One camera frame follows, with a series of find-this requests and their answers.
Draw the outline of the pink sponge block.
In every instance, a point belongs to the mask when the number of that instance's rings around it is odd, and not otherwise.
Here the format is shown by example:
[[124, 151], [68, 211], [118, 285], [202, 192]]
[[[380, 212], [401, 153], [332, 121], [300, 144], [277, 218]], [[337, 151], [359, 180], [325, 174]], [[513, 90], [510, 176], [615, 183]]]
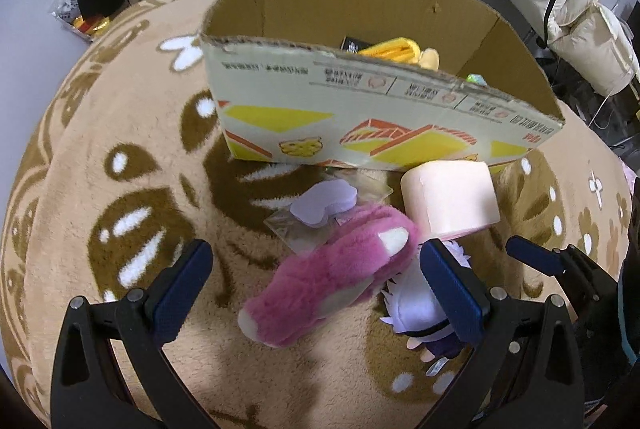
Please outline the pink sponge block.
[[419, 241], [454, 241], [500, 221], [494, 184], [486, 163], [436, 160], [406, 172], [400, 180], [405, 214]]

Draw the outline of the purple-haired doll plush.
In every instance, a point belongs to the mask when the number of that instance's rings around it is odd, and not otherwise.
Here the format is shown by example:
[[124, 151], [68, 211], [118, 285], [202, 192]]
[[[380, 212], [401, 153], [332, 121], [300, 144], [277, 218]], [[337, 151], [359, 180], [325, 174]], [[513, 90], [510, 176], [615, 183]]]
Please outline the purple-haired doll plush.
[[419, 245], [405, 271], [385, 283], [382, 295], [386, 314], [381, 321], [390, 325], [396, 335], [407, 338], [409, 350], [422, 350], [421, 361], [430, 365], [425, 376], [435, 377], [460, 354], [465, 343], [454, 332], [422, 273], [421, 248]]

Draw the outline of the pink fuzzy plush toy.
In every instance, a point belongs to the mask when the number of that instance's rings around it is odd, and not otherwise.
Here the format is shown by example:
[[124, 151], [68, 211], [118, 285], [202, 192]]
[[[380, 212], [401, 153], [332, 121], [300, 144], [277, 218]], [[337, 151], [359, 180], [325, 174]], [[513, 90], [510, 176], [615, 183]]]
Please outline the pink fuzzy plush toy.
[[398, 209], [357, 207], [323, 245], [285, 259], [267, 287], [244, 303], [238, 325], [250, 340], [286, 348], [334, 313], [376, 295], [410, 265], [418, 244], [416, 223]]

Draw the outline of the green tissue pack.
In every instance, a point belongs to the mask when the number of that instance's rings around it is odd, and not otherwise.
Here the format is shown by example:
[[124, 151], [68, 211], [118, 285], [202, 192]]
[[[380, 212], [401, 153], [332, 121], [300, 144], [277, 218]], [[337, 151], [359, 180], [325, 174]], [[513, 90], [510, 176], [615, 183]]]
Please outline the green tissue pack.
[[466, 81], [476, 83], [481, 86], [487, 86], [486, 80], [480, 74], [469, 74], [469, 76], [466, 77]]

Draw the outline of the lavender pads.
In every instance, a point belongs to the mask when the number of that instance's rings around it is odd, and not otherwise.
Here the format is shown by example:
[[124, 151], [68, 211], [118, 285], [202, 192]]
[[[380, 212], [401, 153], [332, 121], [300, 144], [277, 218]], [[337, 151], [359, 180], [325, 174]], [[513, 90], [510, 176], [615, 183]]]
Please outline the lavender pads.
[[323, 245], [359, 207], [386, 201], [392, 194], [390, 186], [367, 173], [331, 168], [265, 223], [293, 253], [306, 255]]

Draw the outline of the yellow bear plush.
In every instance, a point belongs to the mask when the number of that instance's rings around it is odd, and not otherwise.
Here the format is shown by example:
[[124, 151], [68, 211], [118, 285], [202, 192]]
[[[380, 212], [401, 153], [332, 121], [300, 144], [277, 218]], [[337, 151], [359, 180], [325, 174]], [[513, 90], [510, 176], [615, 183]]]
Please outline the yellow bear plush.
[[407, 38], [384, 41], [364, 48], [358, 54], [399, 64], [419, 66], [427, 70], [439, 70], [440, 57], [438, 51], [434, 48], [422, 50], [416, 41]]

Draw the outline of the cream pillow bag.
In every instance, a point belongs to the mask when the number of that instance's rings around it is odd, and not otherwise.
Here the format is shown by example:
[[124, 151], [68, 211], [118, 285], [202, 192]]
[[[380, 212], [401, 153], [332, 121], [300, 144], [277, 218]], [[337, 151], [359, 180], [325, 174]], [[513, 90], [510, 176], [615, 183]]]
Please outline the cream pillow bag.
[[620, 93], [639, 76], [639, 59], [622, 22], [600, 3], [589, 5], [567, 26], [550, 19], [548, 45], [601, 96]]

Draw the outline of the beige butterfly pattern rug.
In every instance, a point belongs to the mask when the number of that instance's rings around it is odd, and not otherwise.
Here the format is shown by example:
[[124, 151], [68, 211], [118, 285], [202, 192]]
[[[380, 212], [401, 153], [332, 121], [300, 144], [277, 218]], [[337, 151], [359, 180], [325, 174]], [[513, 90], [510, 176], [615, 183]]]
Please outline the beige butterfly pattern rug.
[[[246, 144], [241, 148], [260, 161], [232, 159], [219, 118], [230, 105], [209, 93], [198, 37], [215, 2], [149, 0], [124, 11], [81, 56], [41, 118], [2, 232], [2, 337], [17, 394], [49, 428], [68, 301], [83, 295], [111, 302], [149, 286], [201, 238], [212, 245], [213, 272], [165, 351], [221, 428], [414, 428], [469, 350], [427, 376], [426, 351], [408, 349], [407, 338], [379, 320], [381, 296], [338, 313], [290, 349], [241, 335], [236, 314], [285, 258], [265, 219], [328, 171], [270, 163]], [[497, 25], [498, 38], [514, 43], [515, 59], [530, 59], [513, 29], [477, 0], [435, 0], [424, 9], [401, 0], [388, 16], [358, 20], [355, 11], [343, 17], [294, 6], [291, 15], [291, 3], [274, 5], [276, 26], [310, 32], [293, 41], [337, 48], [345, 36], [374, 43], [404, 36], [437, 48], [449, 74], [470, 56], [460, 64], [442, 43], [463, 45], [454, 18], [465, 17], [466, 7], [470, 31], [480, 33], [472, 54]], [[512, 235], [546, 248], [574, 245], [616, 279], [629, 227], [638, 229], [638, 198], [631, 196], [639, 179], [558, 104], [563, 130], [492, 176], [500, 222], [462, 241], [480, 256], [480, 279], [522, 299], [562, 291], [555, 279], [506, 255]]]

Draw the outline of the cardboard box with yellow print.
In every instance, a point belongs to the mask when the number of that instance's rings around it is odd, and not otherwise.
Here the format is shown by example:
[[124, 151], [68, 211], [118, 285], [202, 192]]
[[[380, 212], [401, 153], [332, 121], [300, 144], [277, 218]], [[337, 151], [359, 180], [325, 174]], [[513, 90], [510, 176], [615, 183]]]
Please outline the cardboard box with yellow print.
[[[344, 37], [371, 46], [411, 39], [438, 51], [439, 70], [341, 51]], [[390, 171], [436, 159], [500, 166], [564, 124], [536, 60], [480, 0], [217, 0], [201, 47], [238, 159]]]

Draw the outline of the snack bag on floor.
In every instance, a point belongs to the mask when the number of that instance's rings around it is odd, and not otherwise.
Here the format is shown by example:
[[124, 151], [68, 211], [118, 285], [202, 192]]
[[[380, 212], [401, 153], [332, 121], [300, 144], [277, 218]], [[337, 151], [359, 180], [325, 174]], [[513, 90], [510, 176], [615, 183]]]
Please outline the snack bag on floor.
[[49, 13], [68, 31], [93, 42], [108, 29], [112, 20], [105, 16], [84, 17], [77, 0], [54, 0]]

